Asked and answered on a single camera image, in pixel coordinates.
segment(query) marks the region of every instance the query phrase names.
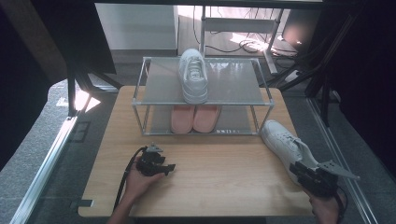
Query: pink slipper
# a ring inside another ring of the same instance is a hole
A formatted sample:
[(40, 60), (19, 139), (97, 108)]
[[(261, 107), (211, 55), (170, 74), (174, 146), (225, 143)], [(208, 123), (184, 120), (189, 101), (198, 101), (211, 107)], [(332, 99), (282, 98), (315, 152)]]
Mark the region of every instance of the pink slipper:
[(195, 111), (193, 128), (200, 133), (210, 133), (216, 126), (221, 106), (198, 105)]
[(173, 133), (189, 133), (194, 119), (194, 105), (174, 105), (171, 116)]

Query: white sneaker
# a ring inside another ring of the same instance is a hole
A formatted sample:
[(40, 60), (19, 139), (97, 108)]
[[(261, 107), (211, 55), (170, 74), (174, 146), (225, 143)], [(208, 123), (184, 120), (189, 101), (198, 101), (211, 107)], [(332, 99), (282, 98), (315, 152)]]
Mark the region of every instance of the white sneaker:
[(183, 52), (178, 72), (184, 100), (192, 105), (206, 102), (207, 75), (205, 61), (197, 49), (187, 49)]
[(267, 120), (261, 132), (262, 140), (282, 160), (291, 180), (300, 185), (297, 176), (290, 171), (290, 164), (300, 161), (308, 168), (317, 169), (318, 162), (312, 156), (311, 150), (293, 136), (284, 126), (275, 120)]

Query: display rack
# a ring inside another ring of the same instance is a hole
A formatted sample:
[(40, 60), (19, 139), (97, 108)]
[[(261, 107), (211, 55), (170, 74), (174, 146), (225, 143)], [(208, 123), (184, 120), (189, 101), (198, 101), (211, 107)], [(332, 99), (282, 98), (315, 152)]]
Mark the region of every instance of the display rack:
[[(174, 134), (174, 105), (187, 105), (179, 82), (179, 58), (145, 57), (132, 106), (143, 135)], [(205, 58), (208, 99), (204, 105), (219, 105), (221, 112), (210, 133), (258, 134), (274, 101), (257, 59)]]

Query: white wall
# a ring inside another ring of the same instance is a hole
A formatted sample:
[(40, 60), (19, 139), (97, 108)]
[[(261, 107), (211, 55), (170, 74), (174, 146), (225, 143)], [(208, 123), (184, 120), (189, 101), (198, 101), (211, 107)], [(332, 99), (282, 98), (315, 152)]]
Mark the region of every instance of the white wall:
[(174, 6), (95, 5), (113, 58), (115, 54), (143, 57), (177, 53)]

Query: wooden table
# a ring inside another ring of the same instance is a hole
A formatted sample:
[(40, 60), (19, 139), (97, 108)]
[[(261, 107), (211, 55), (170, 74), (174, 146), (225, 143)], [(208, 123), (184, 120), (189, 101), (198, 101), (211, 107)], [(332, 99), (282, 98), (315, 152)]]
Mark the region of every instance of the wooden table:
[[(282, 95), (270, 89), (270, 119), (295, 134)], [(80, 207), (83, 217), (109, 217), (129, 159), (155, 142), (176, 169), (134, 205), (134, 217), (308, 216), (308, 196), (287, 175), (258, 135), (143, 136), (132, 108), (134, 87), (123, 87), (114, 105)]]

